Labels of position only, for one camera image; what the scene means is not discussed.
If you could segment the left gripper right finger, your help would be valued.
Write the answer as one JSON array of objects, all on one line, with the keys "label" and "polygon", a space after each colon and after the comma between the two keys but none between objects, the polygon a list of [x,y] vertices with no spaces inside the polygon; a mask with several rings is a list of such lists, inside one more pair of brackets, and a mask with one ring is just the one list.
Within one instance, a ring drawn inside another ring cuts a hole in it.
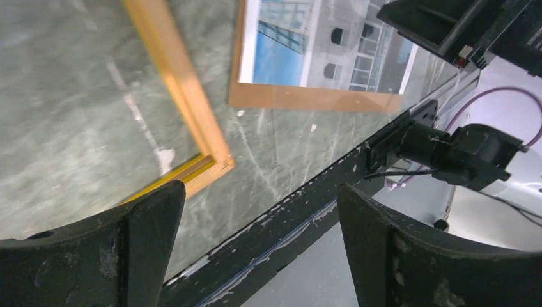
[{"label": "left gripper right finger", "polygon": [[437,230],[348,184],[337,208],[360,306],[541,305],[541,253]]}]

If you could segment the brown cardboard backing board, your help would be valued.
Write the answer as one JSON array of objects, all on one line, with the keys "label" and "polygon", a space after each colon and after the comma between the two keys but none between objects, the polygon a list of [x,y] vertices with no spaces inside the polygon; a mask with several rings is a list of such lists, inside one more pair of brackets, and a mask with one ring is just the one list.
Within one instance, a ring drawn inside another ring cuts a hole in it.
[{"label": "brown cardboard backing board", "polygon": [[399,111],[403,96],[398,94],[238,82],[246,6],[246,1],[238,2],[227,99],[230,107],[382,113]]}]

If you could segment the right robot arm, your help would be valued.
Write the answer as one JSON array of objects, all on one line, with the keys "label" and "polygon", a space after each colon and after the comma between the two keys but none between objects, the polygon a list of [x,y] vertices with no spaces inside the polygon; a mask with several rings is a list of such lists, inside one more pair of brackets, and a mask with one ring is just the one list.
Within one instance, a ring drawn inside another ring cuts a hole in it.
[{"label": "right robot arm", "polygon": [[[377,17],[461,71],[482,70],[498,56],[541,75],[540,1],[393,1]],[[383,167],[400,158],[419,163],[423,175],[480,191],[508,180],[515,154],[532,146],[482,124],[438,130],[441,112],[431,100],[375,134],[366,143],[364,178],[384,177]]]}]

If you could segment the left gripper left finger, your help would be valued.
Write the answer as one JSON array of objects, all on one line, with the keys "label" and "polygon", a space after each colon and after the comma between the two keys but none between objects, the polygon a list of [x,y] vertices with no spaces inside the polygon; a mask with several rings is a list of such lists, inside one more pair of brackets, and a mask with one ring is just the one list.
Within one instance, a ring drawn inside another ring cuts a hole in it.
[{"label": "left gripper left finger", "polygon": [[186,191],[174,180],[78,222],[1,241],[2,306],[156,306]]}]

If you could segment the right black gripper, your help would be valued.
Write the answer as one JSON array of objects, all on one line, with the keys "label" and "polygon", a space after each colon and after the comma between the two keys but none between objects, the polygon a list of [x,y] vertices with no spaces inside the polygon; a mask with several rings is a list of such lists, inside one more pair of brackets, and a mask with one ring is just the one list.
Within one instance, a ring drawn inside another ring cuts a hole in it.
[{"label": "right black gripper", "polygon": [[377,18],[437,56],[457,56],[460,69],[496,56],[541,77],[541,1],[393,1]]}]

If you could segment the building photo print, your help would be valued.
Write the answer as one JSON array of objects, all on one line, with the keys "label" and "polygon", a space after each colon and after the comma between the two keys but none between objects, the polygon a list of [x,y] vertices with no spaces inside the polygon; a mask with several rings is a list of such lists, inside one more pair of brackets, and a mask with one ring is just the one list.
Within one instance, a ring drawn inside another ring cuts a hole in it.
[{"label": "building photo print", "polygon": [[246,1],[238,81],[403,94],[417,47],[383,1]]}]

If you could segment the yellow wooden photo frame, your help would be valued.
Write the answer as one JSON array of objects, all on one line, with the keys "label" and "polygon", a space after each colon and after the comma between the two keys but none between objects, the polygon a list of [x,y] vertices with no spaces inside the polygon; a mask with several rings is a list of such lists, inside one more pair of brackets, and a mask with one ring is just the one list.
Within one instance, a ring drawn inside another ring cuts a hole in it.
[{"label": "yellow wooden photo frame", "polygon": [[161,176],[129,200],[171,180],[181,180],[187,197],[191,197],[232,170],[234,160],[167,2],[124,1],[123,4],[199,148],[191,160]]}]

